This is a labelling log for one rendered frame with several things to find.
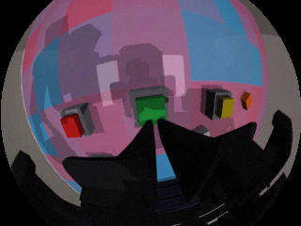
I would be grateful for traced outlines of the green button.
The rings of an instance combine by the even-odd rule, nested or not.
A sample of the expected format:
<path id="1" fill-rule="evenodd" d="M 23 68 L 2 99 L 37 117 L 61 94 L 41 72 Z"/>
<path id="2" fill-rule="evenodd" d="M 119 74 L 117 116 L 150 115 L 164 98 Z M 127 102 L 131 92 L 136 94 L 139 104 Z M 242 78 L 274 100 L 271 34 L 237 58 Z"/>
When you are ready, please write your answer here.
<path id="1" fill-rule="evenodd" d="M 146 120 L 157 124 L 157 118 L 169 121 L 168 88 L 165 86 L 129 90 L 135 128 L 143 127 Z"/>

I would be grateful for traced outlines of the small orange block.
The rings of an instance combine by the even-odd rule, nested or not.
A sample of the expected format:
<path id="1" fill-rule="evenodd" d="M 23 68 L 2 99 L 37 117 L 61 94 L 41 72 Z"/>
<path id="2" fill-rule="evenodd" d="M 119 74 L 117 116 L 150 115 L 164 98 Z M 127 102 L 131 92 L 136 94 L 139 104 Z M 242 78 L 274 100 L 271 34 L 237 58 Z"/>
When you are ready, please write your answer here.
<path id="1" fill-rule="evenodd" d="M 244 110 L 248 110 L 250 106 L 252 106 L 252 95 L 251 93 L 247 93 L 245 91 L 244 97 L 241 98 L 242 106 L 244 107 Z"/>

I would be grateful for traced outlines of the red button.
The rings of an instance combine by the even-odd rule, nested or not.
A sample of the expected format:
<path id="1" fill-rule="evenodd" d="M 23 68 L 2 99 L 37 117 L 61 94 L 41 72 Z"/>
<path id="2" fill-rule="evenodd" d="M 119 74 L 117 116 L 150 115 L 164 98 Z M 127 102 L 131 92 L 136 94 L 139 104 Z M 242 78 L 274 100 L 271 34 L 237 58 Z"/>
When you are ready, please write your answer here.
<path id="1" fill-rule="evenodd" d="M 90 137 L 95 129 L 87 102 L 68 106 L 60 112 L 60 116 L 67 138 Z"/>

